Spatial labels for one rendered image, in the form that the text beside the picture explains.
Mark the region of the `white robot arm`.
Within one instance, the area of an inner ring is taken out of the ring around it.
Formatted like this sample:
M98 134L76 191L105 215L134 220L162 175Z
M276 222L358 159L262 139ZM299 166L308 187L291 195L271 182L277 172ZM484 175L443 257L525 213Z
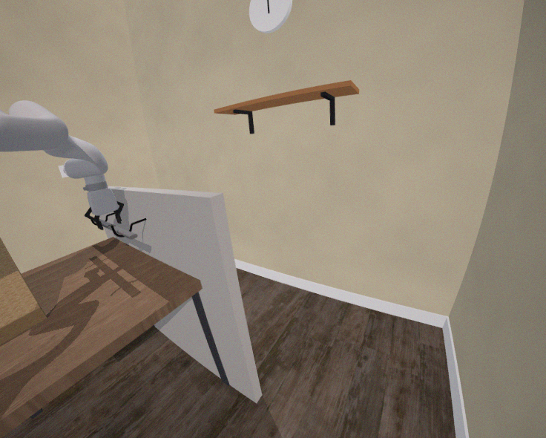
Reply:
M71 158L64 164L65 174L84 178L84 191L108 187L104 176L108 163L99 149L70 136L65 123L49 110L27 100L13 103L9 114L0 110L0 151L39 150L54 157Z

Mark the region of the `grey flat wall panel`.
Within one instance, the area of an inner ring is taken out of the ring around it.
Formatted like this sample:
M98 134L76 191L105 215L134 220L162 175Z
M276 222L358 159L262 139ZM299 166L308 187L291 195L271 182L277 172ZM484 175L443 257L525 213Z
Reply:
M116 186L108 186L114 188ZM116 187L121 223L137 238L114 237L200 280L198 292L228 384L257 403L262 396L231 245L223 193ZM193 298L154 325L188 355L220 377Z

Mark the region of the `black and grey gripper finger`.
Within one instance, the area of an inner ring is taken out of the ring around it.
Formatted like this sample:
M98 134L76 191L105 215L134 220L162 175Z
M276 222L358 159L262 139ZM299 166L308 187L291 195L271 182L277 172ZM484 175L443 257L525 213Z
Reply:
M102 223L101 221L99 221L99 216L95 216L94 218L90 216L90 213L92 212L91 210L91 207L89 208L89 210L85 213L85 217L91 219L91 220L94 220L96 221L96 225L98 226L99 229L103 230L103 227L102 227Z
M117 223L121 223L122 219L121 219L121 217L120 217L120 213L121 213L121 211L122 211L122 208L123 208L124 204L123 204L123 203L120 203L120 202L118 202L118 201L117 201L117 203L118 203L118 205L119 205L119 208L118 208L118 210L116 210L116 211L114 211L114 212L116 213L116 214L115 214L115 217L116 217Z

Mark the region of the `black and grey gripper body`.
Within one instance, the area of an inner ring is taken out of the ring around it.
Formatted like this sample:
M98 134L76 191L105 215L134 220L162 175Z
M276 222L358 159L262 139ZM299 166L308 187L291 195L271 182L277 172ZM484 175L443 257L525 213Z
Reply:
M99 216L116 211L119 207L111 188L88 192L88 202L92 214Z

